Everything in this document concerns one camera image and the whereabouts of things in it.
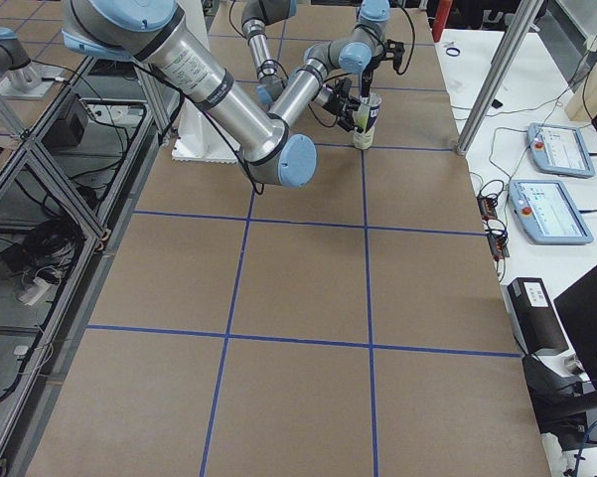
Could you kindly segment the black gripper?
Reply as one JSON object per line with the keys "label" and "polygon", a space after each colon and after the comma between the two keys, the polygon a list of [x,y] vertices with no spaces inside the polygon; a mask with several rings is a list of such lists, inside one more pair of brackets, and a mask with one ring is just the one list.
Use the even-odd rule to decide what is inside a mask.
{"label": "black gripper", "polygon": [[379,68],[382,61],[383,54],[375,55],[371,58],[363,71],[363,76],[360,83],[360,98],[369,97],[369,80],[373,78],[373,72]]}
{"label": "black gripper", "polygon": [[351,82],[337,80],[333,86],[324,84],[320,89],[320,105],[336,116],[336,124],[347,132],[356,129],[353,112],[357,112],[362,102],[350,96]]}

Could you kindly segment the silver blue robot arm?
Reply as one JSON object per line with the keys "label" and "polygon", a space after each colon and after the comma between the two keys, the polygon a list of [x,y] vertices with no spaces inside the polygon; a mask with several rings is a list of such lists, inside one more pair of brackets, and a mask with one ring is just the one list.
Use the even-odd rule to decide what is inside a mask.
{"label": "silver blue robot arm", "polygon": [[386,1],[365,1],[353,33],[311,47],[303,66],[261,109],[188,28],[176,1],[66,1],[63,35],[68,49],[95,58],[136,61],[156,68],[239,145],[237,158],[253,182],[302,187],[317,168],[313,141],[291,125],[316,99],[327,75],[359,75],[382,52],[390,16]]}
{"label": "silver blue robot arm", "polygon": [[350,36],[312,46],[305,52],[301,68],[283,78],[280,75],[283,68],[268,50],[266,28],[289,19],[296,11],[294,1],[247,1],[244,4],[240,29],[256,66],[260,101],[268,105],[271,118],[288,126],[316,102],[334,115],[335,125],[347,131],[358,129],[354,113],[361,102],[349,96],[350,84],[345,82],[338,89],[330,89],[325,82],[335,70],[359,75],[371,62],[374,41],[367,33],[366,19],[358,18]]}

